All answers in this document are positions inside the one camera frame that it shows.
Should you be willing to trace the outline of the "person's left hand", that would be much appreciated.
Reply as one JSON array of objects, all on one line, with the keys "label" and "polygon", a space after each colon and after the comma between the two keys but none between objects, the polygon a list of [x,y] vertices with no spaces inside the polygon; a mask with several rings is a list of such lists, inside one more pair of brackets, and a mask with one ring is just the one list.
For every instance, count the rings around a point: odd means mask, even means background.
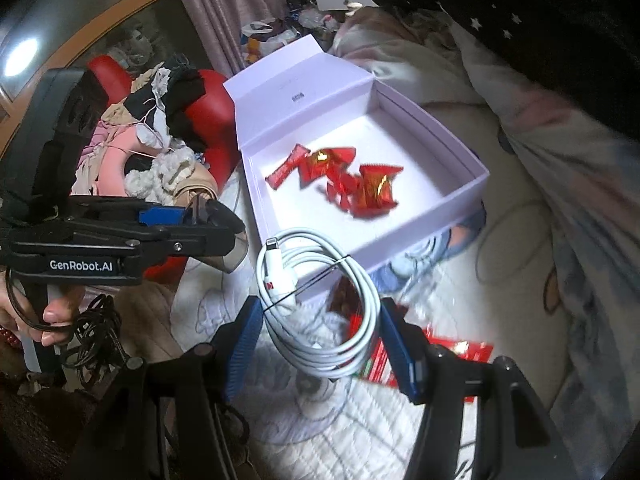
[{"label": "person's left hand", "polygon": [[[30,318],[32,322],[41,320],[44,324],[52,326],[72,325],[75,318],[78,317],[82,300],[85,297],[85,287],[77,285],[62,286],[60,294],[51,299],[47,307],[41,314],[35,314],[32,305],[17,287],[14,288],[14,296],[20,304],[26,318]],[[40,342],[43,347],[57,346],[64,344],[70,340],[72,332],[70,330],[62,330],[62,332],[43,332],[30,327],[16,313],[11,304],[8,289],[6,288],[6,272],[1,272],[1,326],[6,330],[14,333],[27,335],[35,342]]]}]

